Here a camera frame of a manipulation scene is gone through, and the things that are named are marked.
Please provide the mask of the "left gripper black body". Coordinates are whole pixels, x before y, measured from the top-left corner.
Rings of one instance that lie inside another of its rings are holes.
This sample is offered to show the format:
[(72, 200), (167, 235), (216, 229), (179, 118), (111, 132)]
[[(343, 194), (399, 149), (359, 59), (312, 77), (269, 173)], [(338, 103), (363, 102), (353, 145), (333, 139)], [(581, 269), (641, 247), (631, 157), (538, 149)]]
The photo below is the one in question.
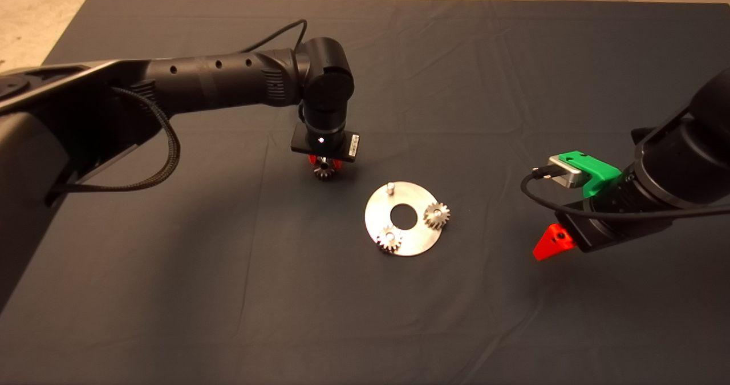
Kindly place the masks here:
[(359, 140), (360, 136), (353, 131), (318, 131), (305, 123), (297, 123), (290, 149), (295, 153), (354, 163)]

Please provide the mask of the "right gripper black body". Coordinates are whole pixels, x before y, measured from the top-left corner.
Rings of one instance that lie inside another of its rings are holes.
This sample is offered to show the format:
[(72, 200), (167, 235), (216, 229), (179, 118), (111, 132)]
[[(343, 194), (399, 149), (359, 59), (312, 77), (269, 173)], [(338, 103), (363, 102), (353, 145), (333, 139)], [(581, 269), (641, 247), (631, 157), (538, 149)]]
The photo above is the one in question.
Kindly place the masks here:
[(579, 250), (597, 252), (603, 248), (645, 237), (670, 228), (673, 220), (608, 221), (582, 218), (575, 214), (555, 212), (558, 223), (567, 231)]

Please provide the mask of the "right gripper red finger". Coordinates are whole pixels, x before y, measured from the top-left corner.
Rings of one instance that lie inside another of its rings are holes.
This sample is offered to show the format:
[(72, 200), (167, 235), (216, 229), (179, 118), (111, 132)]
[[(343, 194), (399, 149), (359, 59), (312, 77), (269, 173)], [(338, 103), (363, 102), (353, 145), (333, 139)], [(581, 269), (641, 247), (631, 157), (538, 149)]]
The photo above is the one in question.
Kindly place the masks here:
[(537, 261), (547, 260), (577, 247), (577, 243), (565, 227), (559, 223), (550, 224), (532, 250)]

